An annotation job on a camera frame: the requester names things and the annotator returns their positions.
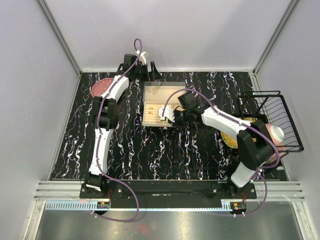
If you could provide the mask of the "beige jewelry box with drawers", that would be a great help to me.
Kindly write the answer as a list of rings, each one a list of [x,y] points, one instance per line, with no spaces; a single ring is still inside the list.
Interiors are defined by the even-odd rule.
[[[164,106],[173,104],[173,110],[180,106],[178,97],[185,93],[186,88],[184,82],[174,81],[148,81],[144,84],[143,106],[145,102],[164,103]]]

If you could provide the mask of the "beige jewelry tray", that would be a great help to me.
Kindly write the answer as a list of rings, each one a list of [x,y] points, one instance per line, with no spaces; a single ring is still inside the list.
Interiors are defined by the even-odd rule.
[[[158,110],[159,108],[165,106],[164,102],[151,102],[146,101],[143,107],[143,117],[142,125],[145,127],[159,127],[159,128],[170,128],[172,123],[165,122],[161,123],[159,118]],[[168,104],[167,106],[174,109],[173,104]]]

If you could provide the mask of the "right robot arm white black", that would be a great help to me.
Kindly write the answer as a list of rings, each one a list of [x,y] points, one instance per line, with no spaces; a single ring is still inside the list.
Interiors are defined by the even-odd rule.
[[[181,110],[165,107],[159,111],[161,118],[168,119],[174,127],[185,127],[188,123],[197,122],[225,133],[237,143],[239,165],[230,177],[227,185],[228,195],[239,198],[245,192],[245,185],[255,173],[273,156],[279,158],[277,145],[285,137],[283,130],[261,120],[250,122],[232,116],[217,107],[207,99],[201,103],[193,95],[193,90],[187,89],[178,97]]]

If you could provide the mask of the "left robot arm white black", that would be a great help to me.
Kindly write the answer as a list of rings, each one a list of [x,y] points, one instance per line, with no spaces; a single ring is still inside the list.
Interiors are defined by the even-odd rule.
[[[103,198],[108,193],[107,171],[108,152],[111,137],[119,122],[118,102],[123,93],[135,79],[148,81],[160,80],[162,76],[151,63],[148,71],[146,51],[136,50],[135,54],[125,54],[113,77],[98,80],[91,89],[92,126],[94,127],[94,149],[88,173],[84,175],[84,190],[97,198]]]

